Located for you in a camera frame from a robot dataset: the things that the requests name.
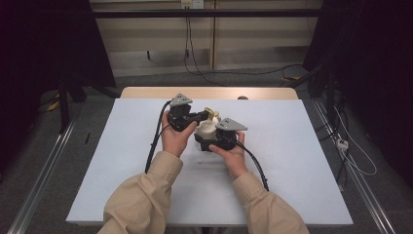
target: white object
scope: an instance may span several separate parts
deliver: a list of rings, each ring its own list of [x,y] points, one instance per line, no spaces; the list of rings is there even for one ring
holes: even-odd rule
[[[349,148],[349,142],[341,138],[337,138],[336,145],[337,148],[342,149],[343,151],[346,151]]]
[[[204,0],[192,0],[192,9],[203,9]]]
[[[195,134],[202,137],[203,139],[216,139],[215,132],[219,122],[218,118],[213,117],[212,120],[204,120],[200,122],[200,126],[195,129]]]
[[[117,99],[85,179],[67,217],[102,224],[103,208],[128,177],[143,173],[165,99]],[[301,100],[194,99],[192,109],[214,106],[221,116],[248,126],[245,147],[260,162],[270,190],[310,225],[353,221]],[[159,142],[157,150],[162,149]],[[245,225],[233,180],[222,158],[199,151],[193,137],[181,155],[184,167],[172,187],[169,225]],[[259,173],[245,156],[247,167]]]

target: beige jacket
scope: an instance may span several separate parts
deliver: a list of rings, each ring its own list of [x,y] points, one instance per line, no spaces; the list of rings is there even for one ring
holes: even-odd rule
[[[148,174],[127,179],[112,194],[98,233],[163,234],[170,190],[182,165],[174,155],[159,152]],[[309,233],[301,216],[281,197],[267,192],[253,173],[238,177],[234,188],[244,206],[249,233]]]

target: gray carpet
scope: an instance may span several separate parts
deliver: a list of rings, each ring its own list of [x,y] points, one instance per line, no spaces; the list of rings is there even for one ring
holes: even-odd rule
[[[265,72],[274,69],[243,69],[238,72]],[[300,67],[290,67],[284,71],[284,76],[301,76],[305,70]],[[234,87],[277,87],[282,83],[282,73],[263,75],[242,74],[209,74],[206,78],[226,86]],[[117,79],[121,92],[127,86],[216,86],[202,77],[188,73],[152,75],[141,77],[125,77]],[[53,177],[34,213],[26,233],[95,233],[98,227],[81,227],[65,222],[71,204],[76,196],[76,189],[82,183],[83,177],[94,155],[94,150],[104,129],[106,120],[113,106],[113,99],[104,97],[96,91],[85,89],[88,99],[85,103],[70,102],[72,109],[81,108],[81,114],[76,122],[72,135],[63,150]],[[297,94],[305,104],[314,127],[322,125],[313,102],[306,92],[306,85],[297,89]],[[377,146],[370,142],[362,124],[351,111],[349,115],[350,133],[363,149],[372,157],[378,168],[378,174],[366,176],[372,190],[378,197],[383,208],[389,215],[397,233],[409,233],[413,230],[413,191],[400,176],[387,164]],[[57,138],[59,130],[58,109],[39,113],[33,129],[24,144],[20,154],[5,172],[0,183],[0,233],[6,233],[10,228],[28,191],[39,175]],[[326,130],[318,132],[319,137],[327,134]],[[337,175],[340,162],[337,151],[330,139],[320,142],[332,172]],[[370,163],[351,145],[351,153],[360,168],[371,172]],[[344,175],[339,183],[344,183]],[[312,233],[380,233],[379,229],[361,199],[352,179],[348,178],[346,190],[342,193],[349,208],[354,225],[334,228],[311,227]]]

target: electrical cable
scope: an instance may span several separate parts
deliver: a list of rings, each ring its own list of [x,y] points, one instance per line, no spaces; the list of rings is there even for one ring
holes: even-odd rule
[[[268,183],[267,183],[267,178],[264,176],[264,172],[262,171],[261,165],[259,164],[258,160],[255,158],[255,156],[241,143],[237,140],[237,146],[239,146],[241,149],[243,149],[244,151],[246,151],[249,156],[251,157],[252,161],[254,162],[255,166],[258,169],[259,174],[261,175],[261,180],[262,180],[262,184],[264,185],[264,188],[267,191],[270,191],[270,188],[268,187]]]
[[[156,145],[158,144],[158,139],[161,136],[161,133],[169,126],[169,125],[167,125],[166,127],[164,127],[162,129],[162,131],[158,134],[159,129],[161,127],[162,116],[164,115],[164,111],[167,108],[167,106],[170,104],[170,102],[171,102],[171,100],[167,101],[164,104],[164,106],[162,107],[161,114],[160,114],[159,120],[158,120],[158,126],[156,128],[156,133],[155,133],[155,136],[154,136],[154,140],[151,143],[151,149],[150,149],[149,154],[148,154],[148,159],[146,160],[146,167],[145,167],[145,173],[146,174],[148,173],[149,167],[151,166],[152,158],[153,158],[154,152],[155,152],[155,148],[156,148]]]
[[[308,0],[306,0],[306,10],[307,10],[307,9],[308,9]],[[311,31],[309,18],[306,18],[306,19],[307,19],[307,25],[308,25],[308,27],[309,27],[310,36],[311,36],[311,38],[313,39],[313,32]]]
[[[236,75],[265,75],[265,74],[271,74],[271,73],[275,73],[278,71],[283,72],[286,68],[292,67],[292,66],[303,66],[302,64],[290,64],[290,65],[286,65],[282,68],[278,68],[275,70],[271,70],[271,71],[264,71],[264,72],[256,72],[256,73],[248,73],[248,72],[237,72],[237,71],[206,71],[206,72],[201,72],[198,65],[197,65],[197,61],[195,59],[195,53],[194,53],[194,46],[193,46],[193,42],[192,42],[192,27],[191,27],[191,20],[189,18],[186,19],[186,43],[185,43],[185,57],[184,57],[184,64],[185,64],[185,69],[188,71],[188,73],[193,74],[193,75],[201,75],[203,76],[203,78],[208,81],[209,83],[215,84],[215,85],[219,85],[219,86],[223,86],[222,84],[213,82],[208,80],[204,75],[207,74],[236,74]],[[192,54],[192,59],[195,63],[195,67],[197,68],[198,73],[190,71],[188,69],[188,65],[186,63],[186,58],[188,56],[188,40],[190,41],[190,45],[191,45],[191,54]]]
[[[187,54],[187,51],[188,51],[188,32],[189,32],[189,40],[190,40],[190,43],[191,43],[192,60],[193,60],[194,63],[195,63],[195,67],[197,68],[198,73],[193,73],[193,72],[191,72],[191,71],[188,69],[188,66],[187,66],[187,64],[186,64],[186,54]],[[214,84],[214,85],[217,85],[217,86],[221,86],[221,87],[227,87],[227,86],[222,85],[222,84],[220,84],[220,83],[217,83],[217,82],[213,82],[213,81],[211,81],[211,80],[208,80],[208,79],[205,77],[205,75],[204,75],[204,74],[200,71],[200,69],[198,68],[197,61],[195,60],[194,45],[193,45],[193,43],[192,43],[191,20],[190,20],[189,18],[186,18],[186,43],[185,43],[185,58],[184,58],[184,63],[185,63],[185,68],[186,68],[186,70],[187,70],[189,73],[191,73],[191,74],[193,74],[193,75],[201,75],[201,77],[203,77],[203,79],[204,79],[205,81],[207,81],[207,82],[209,82],[209,83],[211,83],[211,84]]]
[[[338,35],[337,35],[337,39],[335,40],[335,42],[332,43],[332,45],[329,47],[329,49],[326,50],[325,55],[320,59],[320,66],[322,66],[321,70],[325,71],[325,72],[330,72],[333,71],[337,66],[337,64],[339,63],[339,59],[341,59],[342,57],[338,57],[337,55],[343,54],[340,53],[340,49],[343,48],[347,48],[349,44],[346,45],[346,41],[345,38],[348,37],[349,35],[349,30],[352,28],[352,25],[354,24],[354,20],[356,19],[357,16],[355,16],[355,14],[351,14],[351,12],[349,12],[349,16],[341,16],[341,18],[343,18],[344,24],[341,26]],[[323,73],[321,73],[320,78],[317,79],[312,79],[309,82],[309,86],[313,87],[311,93],[313,95],[318,94],[319,93],[319,89],[322,89],[322,87],[325,87],[326,84],[324,83],[328,83],[328,81],[326,81],[326,75]]]
[[[314,129],[314,132],[318,132],[318,131],[322,130],[323,128],[325,128],[326,126],[327,126],[327,123],[325,123],[324,125],[321,125],[321,126],[319,126],[319,127],[316,127],[316,128]]]
[[[284,75],[283,69],[282,69],[282,82],[280,83],[279,87],[282,87],[284,81],[285,81],[285,75]]]
[[[341,112],[344,114],[344,117],[346,118],[345,128],[347,130],[349,130],[349,119],[347,117],[346,111],[344,110],[344,107],[343,107]],[[348,134],[345,135],[345,139],[346,139],[347,142],[349,142],[349,135]],[[338,155],[340,156],[340,151],[338,150],[337,147],[336,147],[336,150],[337,150]],[[340,179],[341,172],[343,172],[343,170],[344,170],[344,177],[345,177],[344,178],[344,187],[347,186],[347,181],[348,181],[346,162],[347,162],[347,159],[349,158],[349,154],[350,154],[350,145],[348,146],[348,148],[346,150],[346,157],[344,159],[340,157],[340,159],[342,160],[342,164],[341,164],[340,170],[339,170],[339,172],[337,174],[337,177],[336,177],[336,182],[338,183],[338,180]]]
[[[340,119],[341,124],[343,125],[343,129],[346,132],[346,134],[349,136],[350,140],[361,150],[361,152],[367,157],[367,159],[370,161],[371,165],[374,167],[374,173],[367,173],[363,170],[361,170],[356,164],[355,162],[353,162],[352,160],[349,159],[349,157],[346,155],[346,153],[344,152],[343,149],[339,149],[343,152],[344,157],[349,161],[349,164],[352,165],[355,169],[357,169],[360,173],[365,174],[367,176],[374,176],[377,174],[377,167],[374,164],[373,160],[368,156],[368,154],[356,143],[356,141],[352,138],[352,136],[349,134],[349,132],[347,131],[347,129],[344,127],[344,123],[343,123],[343,119],[341,118],[340,114],[338,114],[338,117]]]
[[[338,123],[338,124],[335,124],[333,131],[332,131],[329,135],[323,136],[322,138],[319,138],[319,141],[323,141],[323,140],[325,140],[325,139],[327,139],[327,138],[330,138],[331,136],[335,136],[335,134],[337,133],[339,127],[340,127],[339,123]]]
[[[352,42],[353,42],[353,39],[355,38],[356,30],[357,30],[357,27],[358,27],[358,22],[359,22],[359,20],[360,20],[360,16],[361,16],[362,10],[363,10],[363,8],[364,8],[364,3],[365,3],[365,0],[362,1],[361,6],[360,6],[360,9],[359,9],[359,11],[358,11],[357,18],[356,18],[356,25],[355,25],[355,27],[353,28],[352,36],[350,37],[350,40],[349,40],[349,43],[348,43],[348,47],[351,46],[351,44],[352,44]]]

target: person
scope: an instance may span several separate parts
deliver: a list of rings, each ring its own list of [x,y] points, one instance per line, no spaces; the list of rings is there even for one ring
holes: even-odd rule
[[[183,167],[180,156],[197,126],[193,122],[183,132],[176,132],[168,127],[168,113],[162,118],[162,126],[166,127],[161,135],[163,151],[157,153],[147,174],[127,179],[114,191],[104,208],[104,225],[98,233],[165,232],[171,187]],[[237,135],[244,144],[244,133]],[[249,233],[309,233],[301,216],[280,196],[265,190],[258,177],[248,170],[240,147],[226,151],[211,145],[209,149],[223,158],[234,179]]]

